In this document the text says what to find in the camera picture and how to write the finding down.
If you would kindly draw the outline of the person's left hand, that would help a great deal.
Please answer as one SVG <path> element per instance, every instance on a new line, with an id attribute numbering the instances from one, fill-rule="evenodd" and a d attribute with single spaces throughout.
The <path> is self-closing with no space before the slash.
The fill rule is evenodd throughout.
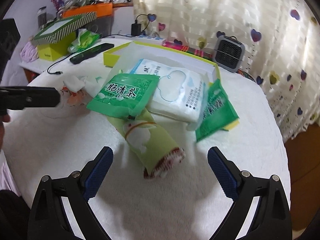
<path id="1" fill-rule="evenodd" d="M 10 115 L 8 115 L 8 114 L 1 115 L 1 117 L 0 117 L 0 149 L 2 149 L 4 135 L 5 135 L 4 124 L 9 123 L 9 122 L 10 122 Z"/>

